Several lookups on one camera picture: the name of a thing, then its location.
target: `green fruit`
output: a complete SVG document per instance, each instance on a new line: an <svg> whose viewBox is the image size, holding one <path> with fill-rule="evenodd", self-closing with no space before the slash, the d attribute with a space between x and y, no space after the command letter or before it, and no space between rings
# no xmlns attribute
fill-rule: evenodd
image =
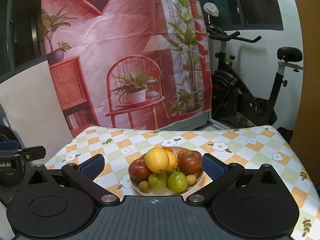
<svg viewBox="0 0 320 240"><path fill-rule="evenodd" d="M187 188L187 177L182 172L174 172L168 178L168 187L173 192L182 192Z"/></svg>
<svg viewBox="0 0 320 240"><path fill-rule="evenodd" d="M150 187L162 189L167 186L168 175L166 173L151 173L148 178Z"/></svg>

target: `white plate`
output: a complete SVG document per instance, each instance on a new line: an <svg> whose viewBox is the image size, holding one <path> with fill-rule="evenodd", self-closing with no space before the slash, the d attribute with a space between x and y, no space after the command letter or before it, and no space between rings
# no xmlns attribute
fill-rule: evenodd
<svg viewBox="0 0 320 240"><path fill-rule="evenodd" d="M172 150L173 150L173 153L175 155L178 155L178 152L181 151L181 150L188 150L186 148L181 148L181 147L170 147ZM140 189L139 189L139 183L131 180L131 183L133 185L133 187L135 188L136 191L138 191L140 194L144 195L144 196L172 196L172 195L182 195L183 198L185 199L187 196L189 196L190 194L194 193L195 191L197 191L199 189L198 184L199 182L201 181L201 179L203 178L204 176L204 172L201 170L199 172L197 172L195 174L195 176L197 177L197 181L195 184L191 185L191 186L188 186L187 189L183 192L180 192L180 193L175 193L173 192L172 190L170 190L168 187L164 187L162 189L153 189L153 188L150 188L148 192L144 193L144 192L141 192Z"/></svg>

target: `chair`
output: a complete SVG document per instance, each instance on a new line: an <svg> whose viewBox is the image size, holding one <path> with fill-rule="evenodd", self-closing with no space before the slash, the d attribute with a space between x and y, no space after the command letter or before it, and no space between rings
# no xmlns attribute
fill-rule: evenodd
<svg viewBox="0 0 320 240"><path fill-rule="evenodd" d="M147 104L137 103L137 104L126 104L126 95L119 96L115 91L116 88L119 88L121 84L121 80L119 77L129 77L129 71L133 73L148 73L149 76L153 77L153 79L158 80L158 82L152 83L148 87L148 93L151 91L155 91L160 94L160 96L148 100ZM116 128L116 119L115 116L119 114L128 114L129 122L131 128L135 128L132 120L131 113L134 111L139 111L143 109L150 108L151 114L153 114L154 119L154 130L158 129L157 123L157 113L155 109L156 104L161 104L165 113L166 123L165 126L169 122L169 116L167 113L167 109L164 104L164 89L163 89L163 81L162 74L160 68L156 62L152 59L145 56L129 56L125 57L118 62L116 62L109 70L107 74L107 94L108 94L108 103L109 103L109 112L106 114L106 117L111 117L111 122L113 128Z"/></svg>

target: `tablecloth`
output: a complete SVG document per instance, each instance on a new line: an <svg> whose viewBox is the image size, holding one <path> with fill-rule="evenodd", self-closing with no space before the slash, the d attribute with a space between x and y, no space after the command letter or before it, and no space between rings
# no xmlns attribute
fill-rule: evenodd
<svg viewBox="0 0 320 240"><path fill-rule="evenodd" d="M95 182L122 199L124 195L138 195L129 179L130 163L150 148L164 146L210 153L227 164L236 162L247 169L258 169L261 164L270 163L300 209L292 238L319 240L319 196L298 157L272 126L216 131L149 131L91 126L63 147L46 167L60 169L68 162L79 164L102 154L105 168ZM199 186L210 181L206 175Z"/></svg>

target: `exercise bike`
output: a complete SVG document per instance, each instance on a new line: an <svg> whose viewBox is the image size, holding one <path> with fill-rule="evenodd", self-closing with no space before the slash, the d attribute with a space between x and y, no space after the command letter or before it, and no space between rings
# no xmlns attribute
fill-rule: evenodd
<svg viewBox="0 0 320 240"><path fill-rule="evenodd" d="M208 37L212 40L221 41L220 52L215 54L219 59L218 69L211 75L212 79L212 117L214 119L228 120L236 116L237 112L248 119L256 126L273 125L277 120L274 107L281 86L287 86L288 81L284 80L285 67L293 68L299 72L303 68L289 62L300 62L302 52L297 48L282 47L277 51L278 71L273 82L269 99L255 97L245 85L240 76L232 68L234 55L230 55L230 61L226 61L227 42L239 40L249 43L256 43L261 36L254 40L239 37L240 32L236 31L227 35L222 29L212 24L206 24Z"/></svg>

